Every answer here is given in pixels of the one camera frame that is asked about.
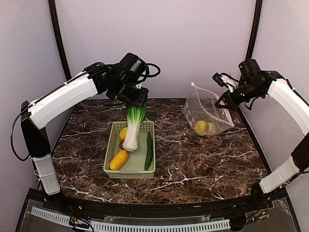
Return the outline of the green white bok choy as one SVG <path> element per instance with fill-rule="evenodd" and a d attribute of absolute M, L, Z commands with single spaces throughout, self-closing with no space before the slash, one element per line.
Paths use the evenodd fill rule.
<path fill-rule="evenodd" d="M 127 151 L 138 149 L 138 135 L 140 126 L 146 118 L 147 109 L 145 106 L 137 107 L 126 104 L 127 132 L 123 147 Z"/>

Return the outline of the clear zip top bag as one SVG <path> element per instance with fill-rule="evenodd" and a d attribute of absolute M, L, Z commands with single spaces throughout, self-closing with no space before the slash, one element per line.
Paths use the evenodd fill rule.
<path fill-rule="evenodd" d="M 193 82 L 190 83 L 189 92 L 184 104 L 183 113 L 190 127 L 195 131 L 195 124 L 204 120 L 216 125 L 215 133 L 197 134 L 199 136 L 211 137 L 235 126 L 229 110 L 215 107 L 219 96 L 214 92 L 200 88 Z"/>

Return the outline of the yellow green mango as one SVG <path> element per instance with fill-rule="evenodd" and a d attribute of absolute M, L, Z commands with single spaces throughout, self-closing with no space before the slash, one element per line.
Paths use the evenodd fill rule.
<path fill-rule="evenodd" d="M 194 129 L 197 134 L 203 134 L 209 130 L 209 124 L 204 120 L 200 120 L 195 124 Z"/>

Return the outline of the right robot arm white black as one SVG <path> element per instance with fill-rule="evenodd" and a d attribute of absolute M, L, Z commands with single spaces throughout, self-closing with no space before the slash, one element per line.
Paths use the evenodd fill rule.
<path fill-rule="evenodd" d="M 215 73 L 213 80 L 228 90 L 217 100 L 215 106 L 236 110 L 241 103 L 253 103 L 269 95 L 292 117 L 304 135 L 291 156 L 275 171 L 255 183 L 246 205 L 258 209 L 270 198 L 273 191 L 284 187 L 303 174 L 309 167 L 309 104 L 296 92 L 289 80 L 277 71 L 263 71 L 255 59 L 239 64 L 241 80 L 226 73 Z"/>

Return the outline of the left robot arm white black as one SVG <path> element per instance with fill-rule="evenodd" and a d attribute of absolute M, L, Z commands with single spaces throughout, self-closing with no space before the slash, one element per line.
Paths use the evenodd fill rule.
<path fill-rule="evenodd" d="M 56 210 L 65 210 L 68 199 L 60 194 L 45 127 L 76 104 L 102 93 L 109 99 L 142 107 L 149 90 L 141 87 L 141 83 L 160 73 L 157 65 L 128 53 L 115 64 L 96 62 L 42 97 L 22 103 L 17 118 L 21 120 L 28 158 L 33 160 L 43 189 L 50 196 L 49 203 Z"/>

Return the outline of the yellow lemon top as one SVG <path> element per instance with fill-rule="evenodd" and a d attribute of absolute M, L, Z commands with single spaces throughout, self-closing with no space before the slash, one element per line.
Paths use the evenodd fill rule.
<path fill-rule="evenodd" d="M 126 134 L 127 134 L 127 129 L 128 127 L 123 128 L 120 133 L 119 133 L 119 138 L 120 140 L 124 140 L 126 138 Z"/>

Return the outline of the brown potato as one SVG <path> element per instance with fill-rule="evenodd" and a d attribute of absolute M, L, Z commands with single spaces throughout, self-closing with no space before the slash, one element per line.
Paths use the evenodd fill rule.
<path fill-rule="evenodd" d="M 119 148 L 120 148 L 121 150 L 124 150 L 123 144 L 124 144 L 124 140 L 121 140 L 120 143 L 119 143 Z"/>

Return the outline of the dark green cucumber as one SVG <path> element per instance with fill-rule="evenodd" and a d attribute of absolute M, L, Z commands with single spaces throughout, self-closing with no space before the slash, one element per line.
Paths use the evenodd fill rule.
<path fill-rule="evenodd" d="M 147 171 L 151 165 L 151 162 L 153 160 L 153 139 L 151 136 L 151 133 L 148 132 L 147 134 L 147 153 L 144 163 L 144 170 Z"/>

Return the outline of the beige plastic basket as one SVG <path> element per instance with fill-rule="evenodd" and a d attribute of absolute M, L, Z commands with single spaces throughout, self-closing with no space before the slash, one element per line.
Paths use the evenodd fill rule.
<path fill-rule="evenodd" d="M 103 170 L 111 179 L 153 179 L 155 166 L 155 149 L 153 159 L 148 170 L 144 169 L 147 156 L 147 136 L 151 134 L 153 144 L 155 144 L 155 125 L 153 121 L 144 121 L 140 126 L 138 135 L 138 149 L 128 153 L 127 162 L 119 170 L 111 170 L 110 162 L 114 156 L 121 151 L 119 134 L 127 126 L 125 121 L 112 123 L 112 128 L 107 145 Z"/>

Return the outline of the right clear acrylic plate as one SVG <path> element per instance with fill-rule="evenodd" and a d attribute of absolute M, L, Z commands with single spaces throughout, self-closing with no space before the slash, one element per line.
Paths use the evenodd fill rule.
<path fill-rule="evenodd" d="M 272 207 L 266 211 L 263 219 L 257 219 L 246 225 L 243 232 L 296 232 L 292 213 L 286 198 L 272 201 Z"/>

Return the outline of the clear acrylic plate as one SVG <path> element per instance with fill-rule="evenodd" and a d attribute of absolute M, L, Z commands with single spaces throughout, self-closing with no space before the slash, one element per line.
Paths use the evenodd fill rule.
<path fill-rule="evenodd" d="M 59 214 L 58 211 L 53 209 L 47 209 L 42 205 L 43 205 L 42 202 L 38 202 L 35 200 L 26 200 L 22 207 L 15 231 L 16 232 L 71 232 L 72 231 L 68 226 L 63 226 L 31 214 L 33 207 L 42 208 L 45 211 L 50 211 Z"/>
<path fill-rule="evenodd" d="M 272 201 L 272 207 L 266 211 L 263 219 L 257 219 L 246 225 L 243 232 L 296 232 L 292 213 L 286 198 Z"/>

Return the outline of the left clear acrylic plate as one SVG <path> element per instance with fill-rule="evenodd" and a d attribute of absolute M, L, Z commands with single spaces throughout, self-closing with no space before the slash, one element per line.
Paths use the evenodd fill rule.
<path fill-rule="evenodd" d="M 42 202 L 38 202 L 35 200 L 26 200 L 22 207 L 15 231 L 16 232 L 71 232 L 72 231 L 68 226 L 63 226 L 31 214 L 33 207 L 42 208 L 45 211 L 50 211 L 59 214 L 58 211 L 53 209 L 47 209 L 42 205 L 43 205 Z"/>

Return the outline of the right black frame post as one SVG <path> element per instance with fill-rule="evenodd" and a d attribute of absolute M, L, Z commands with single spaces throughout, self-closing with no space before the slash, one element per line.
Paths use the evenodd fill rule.
<path fill-rule="evenodd" d="M 255 1 L 253 23 L 252 23 L 252 28 L 251 28 L 251 33 L 250 33 L 250 37 L 249 37 L 249 42 L 248 42 L 248 47 L 247 47 L 245 59 L 251 59 L 253 57 L 253 52 L 254 52 L 255 43 L 256 43 L 257 34 L 258 34 L 258 29 L 259 29 L 259 24 L 260 24 L 262 5 L 263 5 L 263 0 L 256 0 Z"/>

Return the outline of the black curved front rail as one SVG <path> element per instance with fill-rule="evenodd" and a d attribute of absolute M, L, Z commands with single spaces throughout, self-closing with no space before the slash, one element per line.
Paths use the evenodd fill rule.
<path fill-rule="evenodd" d="M 169 218 L 211 215 L 214 218 L 242 218 L 245 213 L 267 209 L 272 201 L 287 196 L 286 191 L 277 191 L 266 203 L 252 209 L 247 205 L 250 196 L 202 203 L 185 204 L 122 204 L 82 200 L 64 197 L 64 212 L 81 218 L 104 218 L 104 216 Z"/>

